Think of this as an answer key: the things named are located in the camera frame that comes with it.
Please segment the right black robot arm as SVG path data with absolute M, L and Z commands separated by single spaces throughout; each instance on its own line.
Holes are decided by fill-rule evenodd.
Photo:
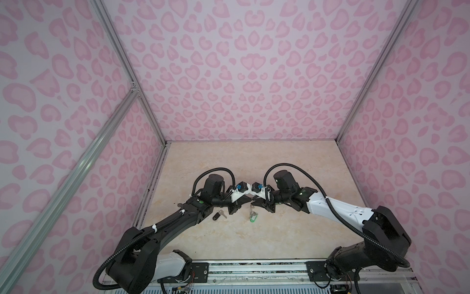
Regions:
M 271 213 L 278 204 L 288 205 L 295 211 L 336 221 L 362 238 L 359 243 L 339 246 L 331 252 L 323 265 L 325 276 L 338 281 L 371 266 L 388 272 L 410 268 L 405 256 L 412 241 L 389 208 L 364 208 L 336 200 L 328 197 L 312 176 L 308 178 L 314 187 L 302 187 L 291 172 L 280 170 L 274 174 L 275 187 L 266 182 L 254 187 L 262 194 L 262 207 Z

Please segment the black headed key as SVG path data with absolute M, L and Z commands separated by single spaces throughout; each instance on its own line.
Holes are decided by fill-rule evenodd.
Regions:
M 216 212 L 212 217 L 212 220 L 217 221 L 219 218 L 227 218 L 223 210 L 219 210 L 218 212 Z

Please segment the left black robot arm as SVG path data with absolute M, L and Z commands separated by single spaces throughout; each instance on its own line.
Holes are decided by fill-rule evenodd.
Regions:
M 114 253 L 95 272 L 93 286 L 103 291 L 123 289 L 129 294 L 140 294 L 154 280 L 188 278 L 192 262 L 188 255 L 175 250 L 161 256 L 160 251 L 182 232 L 208 218 L 214 208 L 226 207 L 233 214 L 251 200 L 244 195 L 246 184 L 226 187 L 216 171 L 205 172 L 203 188 L 194 189 L 175 213 L 144 229 L 126 230 Z

